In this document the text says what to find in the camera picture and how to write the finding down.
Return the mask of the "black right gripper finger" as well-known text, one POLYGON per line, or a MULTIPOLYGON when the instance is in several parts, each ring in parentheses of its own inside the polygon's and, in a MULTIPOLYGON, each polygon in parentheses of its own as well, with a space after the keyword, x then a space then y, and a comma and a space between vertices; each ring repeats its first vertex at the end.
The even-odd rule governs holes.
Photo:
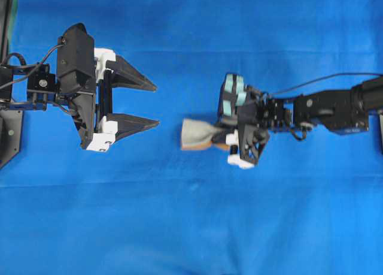
POLYGON ((212 133, 210 146, 229 151, 231 146, 238 146, 238 131, 236 129, 217 128, 212 133))

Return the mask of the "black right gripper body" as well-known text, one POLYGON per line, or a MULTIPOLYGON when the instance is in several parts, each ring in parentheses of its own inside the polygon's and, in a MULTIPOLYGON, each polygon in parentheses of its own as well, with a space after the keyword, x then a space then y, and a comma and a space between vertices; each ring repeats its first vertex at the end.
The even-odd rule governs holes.
POLYGON ((291 125, 291 112, 284 107, 281 98, 265 98, 253 87, 246 87, 247 97, 236 108, 238 124, 225 125, 217 120, 217 126, 238 131, 238 146, 230 147, 228 163, 242 169, 255 167, 265 149, 270 131, 287 132, 291 125))

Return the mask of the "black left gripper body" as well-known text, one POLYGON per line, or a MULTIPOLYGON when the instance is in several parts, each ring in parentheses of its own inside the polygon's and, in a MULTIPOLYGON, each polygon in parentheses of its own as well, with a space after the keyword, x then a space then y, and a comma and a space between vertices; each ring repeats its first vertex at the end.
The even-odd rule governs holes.
POLYGON ((96 80, 89 79, 83 88, 72 94, 58 93, 54 103, 66 105, 81 139, 83 150, 107 152, 115 143, 118 122, 101 115, 96 106, 96 80))

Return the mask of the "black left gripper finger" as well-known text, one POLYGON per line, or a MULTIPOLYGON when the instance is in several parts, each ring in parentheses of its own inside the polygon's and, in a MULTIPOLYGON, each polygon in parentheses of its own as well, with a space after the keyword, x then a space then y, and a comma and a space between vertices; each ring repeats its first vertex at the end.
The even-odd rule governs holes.
POLYGON ((115 143, 125 137, 156 127, 160 122, 122 113, 107 113, 101 119, 100 139, 115 143))
POLYGON ((96 82, 105 80, 107 71, 111 71, 111 87, 155 92, 157 86, 111 49, 95 48, 96 82))

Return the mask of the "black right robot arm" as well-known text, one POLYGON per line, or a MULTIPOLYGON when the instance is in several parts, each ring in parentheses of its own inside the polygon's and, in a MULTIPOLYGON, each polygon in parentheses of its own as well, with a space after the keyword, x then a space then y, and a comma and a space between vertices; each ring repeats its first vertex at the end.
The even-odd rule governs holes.
POLYGON ((369 116, 382 113, 382 74, 349 89, 329 89, 289 98, 262 92, 239 74, 226 74, 220 89, 219 131, 212 143, 227 146, 228 161, 241 168, 258 164, 270 133, 289 132, 297 141, 317 125, 339 135, 369 130, 369 116))

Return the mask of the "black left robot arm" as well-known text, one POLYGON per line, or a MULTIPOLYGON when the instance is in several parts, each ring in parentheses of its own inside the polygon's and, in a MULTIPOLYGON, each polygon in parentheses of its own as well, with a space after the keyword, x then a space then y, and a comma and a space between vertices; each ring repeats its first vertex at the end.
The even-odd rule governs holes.
POLYGON ((73 120, 80 147, 94 152, 106 152, 118 140, 158 126, 157 120, 113 110, 115 88, 154 92, 156 85, 113 50, 96 48, 94 56, 94 75, 79 70, 60 75, 45 62, 1 64, 1 111, 55 106, 73 120))

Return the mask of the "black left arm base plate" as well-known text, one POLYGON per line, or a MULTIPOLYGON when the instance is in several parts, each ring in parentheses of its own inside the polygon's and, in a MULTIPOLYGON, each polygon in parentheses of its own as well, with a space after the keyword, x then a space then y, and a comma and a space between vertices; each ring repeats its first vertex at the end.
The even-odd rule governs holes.
POLYGON ((1 168, 20 152, 22 127, 22 111, 1 110, 1 168))

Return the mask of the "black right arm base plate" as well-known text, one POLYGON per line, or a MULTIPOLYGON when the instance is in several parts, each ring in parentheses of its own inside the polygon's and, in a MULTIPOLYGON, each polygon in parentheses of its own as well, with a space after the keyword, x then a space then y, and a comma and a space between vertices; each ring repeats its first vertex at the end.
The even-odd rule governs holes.
POLYGON ((381 152, 383 153, 383 114, 379 114, 379 136, 381 141, 381 152))

